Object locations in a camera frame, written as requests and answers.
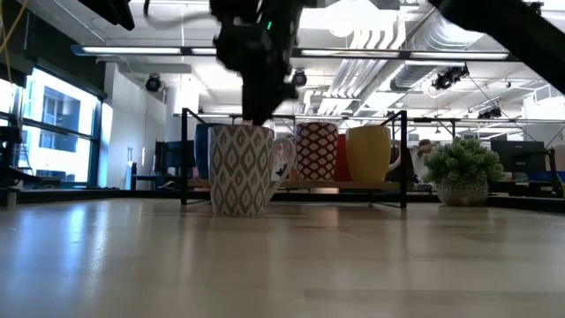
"person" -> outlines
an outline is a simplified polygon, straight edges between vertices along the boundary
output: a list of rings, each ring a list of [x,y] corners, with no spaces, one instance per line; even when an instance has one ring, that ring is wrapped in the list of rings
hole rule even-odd
[[[430,155],[439,142],[432,143],[428,139],[421,140],[417,146],[411,149],[411,159],[414,165],[414,173],[416,174],[418,181],[423,182],[422,178],[427,174],[427,167],[425,165],[426,157]]]

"potted plant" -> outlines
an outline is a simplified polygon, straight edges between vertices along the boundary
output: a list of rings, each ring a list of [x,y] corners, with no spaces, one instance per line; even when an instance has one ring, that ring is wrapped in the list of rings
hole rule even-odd
[[[426,158],[426,182],[436,184],[440,200],[450,206],[472,206],[486,202],[488,182],[503,177],[498,154],[479,140],[455,139]]]

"yellow mug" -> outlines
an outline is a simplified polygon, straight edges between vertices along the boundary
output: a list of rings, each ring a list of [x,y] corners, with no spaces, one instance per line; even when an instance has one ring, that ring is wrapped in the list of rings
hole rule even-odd
[[[351,179],[383,182],[387,173],[400,165],[400,155],[394,163],[389,164],[391,145],[400,147],[400,141],[390,139],[387,127],[369,125],[349,129],[346,148]]]

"white patterned mug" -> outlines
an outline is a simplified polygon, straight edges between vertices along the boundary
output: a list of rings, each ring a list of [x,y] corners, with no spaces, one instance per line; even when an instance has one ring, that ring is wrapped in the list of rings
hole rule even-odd
[[[210,129],[210,197],[215,214],[254,216],[265,212],[296,158],[290,140],[274,137],[272,130],[252,125]],[[281,145],[290,150],[289,162],[280,179],[272,182],[275,152]]]

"white pillar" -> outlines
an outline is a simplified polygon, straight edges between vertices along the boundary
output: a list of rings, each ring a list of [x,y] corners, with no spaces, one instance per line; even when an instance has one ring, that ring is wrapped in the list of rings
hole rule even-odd
[[[167,112],[165,116],[165,141],[179,141],[180,140],[180,118],[173,117],[175,114],[175,107],[177,106],[177,89],[169,88],[167,90]]]
[[[198,113],[199,107],[198,87],[192,82],[190,74],[184,74],[180,80],[179,87],[169,88],[167,91],[167,121],[165,128],[165,141],[180,141],[181,118],[174,117],[181,114],[183,108]],[[188,140],[194,140],[196,119],[188,117]]]

